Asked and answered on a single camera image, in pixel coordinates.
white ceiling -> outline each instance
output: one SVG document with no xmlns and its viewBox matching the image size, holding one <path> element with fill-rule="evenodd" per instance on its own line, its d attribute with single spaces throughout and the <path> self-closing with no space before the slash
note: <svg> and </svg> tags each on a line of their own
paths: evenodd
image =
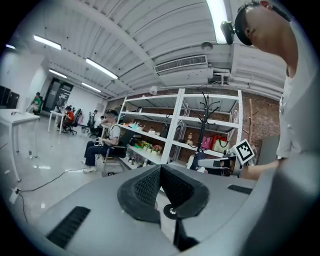
<svg viewBox="0 0 320 256">
<path fill-rule="evenodd" d="M 234 21 L 243 0 L 225 0 Z M 33 35 L 62 45 L 62 50 L 34 41 Z M 205 0 L 49 0 L 42 1 L 20 24 L 12 40 L 31 53 L 43 54 L 50 68 L 102 90 L 108 99 L 146 91 L 151 86 L 203 85 L 213 76 L 210 67 L 229 69 L 227 88 L 279 98 L 285 64 L 276 57 L 241 44 L 215 44 L 211 14 Z M 211 42 L 213 49 L 200 45 Z M 157 74 L 154 66 L 178 58 L 206 55 L 207 67 L 195 65 Z M 88 65 L 90 58 L 119 76 L 109 76 Z"/>
</svg>

floor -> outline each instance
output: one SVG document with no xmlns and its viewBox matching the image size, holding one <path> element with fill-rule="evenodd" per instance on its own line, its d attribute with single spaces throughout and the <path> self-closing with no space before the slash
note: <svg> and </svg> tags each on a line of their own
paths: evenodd
<svg viewBox="0 0 320 256">
<path fill-rule="evenodd" d="M 33 123 L 26 123 L 19 127 L 19 153 L 15 153 L 15 162 L 21 182 L 17 182 L 12 170 L 10 146 L 8 143 L 9 130 L 0 124 L 0 184 L 4 201 L 11 212 L 25 221 L 23 214 L 22 198 L 18 196 L 14 203 L 10 202 L 13 189 L 32 190 L 66 172 L 57 180 L 32 192 L 24 192 L 24 211 L 29 224 L 33 224 L 47 209 L 60 200 L 70 195 L 81 186 L 102 177 L 102 162 L 98 163 L 98 171 L 85 174 L 82 172 L 84 165 L 84 150 L 89 140 L 86 133 L 81 132 L 81 127 L 75 128 L 77 135 L 64 134 L 56 131 L 54 119 L 48 133 L 49 119 L 41 116 L 38 123 L 38 157 L 29 158 L 29 150 L 34 146 Z M 161 214 L 161 229 L 172 241 L 175 221 L 164 216 L 163 208 L 169 204 L 168 198 L 160 192 L 157 196 L 158 210 Z"/>
</svg>

shelf unit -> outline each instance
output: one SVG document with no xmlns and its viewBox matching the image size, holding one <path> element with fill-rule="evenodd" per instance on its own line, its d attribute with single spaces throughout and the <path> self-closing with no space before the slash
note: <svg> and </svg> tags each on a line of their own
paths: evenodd
<svg viewBox="0 0 320 256">
<path fill-rule="evenodd" d="M 162 155 L 158 155 L 157 159 L 154 159 L 155 161 L 150 159 L 152 158 L 151 154 L 146 155 L 146 152 L 142 149 L 132 147 L 132 150 L 134 150 L 139 155 L 154 162 L 155 164 L 167 164 L 169 162 L 169 154 L 170 154 L 172 145 L 175 145 L 178 148 L 178 153 L 175 155 L 179 154 L 180 148 L 185 148 L 193 151 L 197 150 L 196 147 L 174 140 L 174 136 L 175 136 L 175 132 L 178 125 L 181 125 L 182 123 L 184 127 L 201 129 L 201 123 L 199 118 L 191 117 L 189 115 L 191 110 L 197 111 L 197 112 L 204 111 L 203 104 L 201 104 L 201 102 L 204 101 L 204 96 L 207 97 L 207 95 L 209 95 L 209 104 L 212 104 L 209 107 L 209 112 L 212 112 L 218 107 L 217 111 L 215 111 L 214 113 L 228 115 L 229 122 L 208 119 L 208 124 L 207 124 L 208 127 L 206 128 L 206 130 L 224 134 L 227 136 L 228 139 L 231 138 L 235 130 L 237 130 L 236 143 L 239 143 L 241 141 L 242 126 L 243 126 L 243 103 L 242 103 L 241 90 L 238 90 L 237 92 L 238 92 L 237 96 L 223 95 L 223 94 L 221 95 L 220 94 L 202 94 L 202 93 L 185 94 L 185 89 L 182 88 L 182 89 L 179 89 L 177 94 L 166 94 L 166 95 L 148 96 L 148 97 L 140 97 L 140 98 L 132 98 L 132 99 L 127 99 L 126 97 L 121 107 L 119 119 L 123 115 L 127 115 L 135 119 L 167 123 L 167 124 L 170 124 L 170 127 L 169 127 L 167 138 L 163 138 L 160 136 L 156 136 L 154 134 L 150 134 L 145 131 L 132 129 L 131 127 L 124 126 L 122 124 L 119 124 L 119 126 L 121 128 L 134 131 L 138 134 L 142 134 L 150 138 L 154 138 L 154 139 L 165 142 Z M 125 104 L 131 104 L 135 106 L 137 108 L 137 112 L 123 111 Z M 238 114 L 237 114 L 238 123 L 233 123 L 232 122 L 233 112 L 237 104 L 238 104 Z M 173 114 L 166 115 L 166 114 L 143 112 L 144 109 L 150 109 L 150 108 L 173 109 Z M 184 110 L 184 115 L 180 115 L 181 110 Z M 218 158 L 221 158 L 223 156 L 222 153 L 216 152 L 213 150 L 204 150 L 203 152 L 207 155 L 215 156 Z M 185 163 L 183 163 L 182 161 L 173 159 L 172 164 L 175 164 L 175 163 L 176 165 L 179 165 L 179 166 L 185 165 Z"/>
</svg>

black vent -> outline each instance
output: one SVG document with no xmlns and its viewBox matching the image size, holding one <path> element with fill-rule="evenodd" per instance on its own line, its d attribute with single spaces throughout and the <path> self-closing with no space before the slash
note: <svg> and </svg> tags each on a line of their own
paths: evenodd
<svg viewBox="0 0 320 256">
<path fill-rule="evenodd" d="M 47 235 L 52 243 L 65 248 L 78 228 L 90 213 L 90 209 L 76 206 L 55 228 Z"/>
</svg>

air vent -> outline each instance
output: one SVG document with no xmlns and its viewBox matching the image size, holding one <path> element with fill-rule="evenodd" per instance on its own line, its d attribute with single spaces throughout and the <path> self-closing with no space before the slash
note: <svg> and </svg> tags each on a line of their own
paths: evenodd
<svg viewBox="0 0 320 256">
<path fill-rule="evenodd" d="M 76 206 L 46 238 L 65 248 L 89 213 L 90 209 Z"/>
<path fill-rule="evenodd" d="M 156 73 L 163 72 L 166 70 L 177 69 L 186 66 L 199 65 L 199 64 L 208 64 L 206 55 L 198 55 L 186 58 L 179 58 L 172 60 L 154 67 Z"/>
</svg>

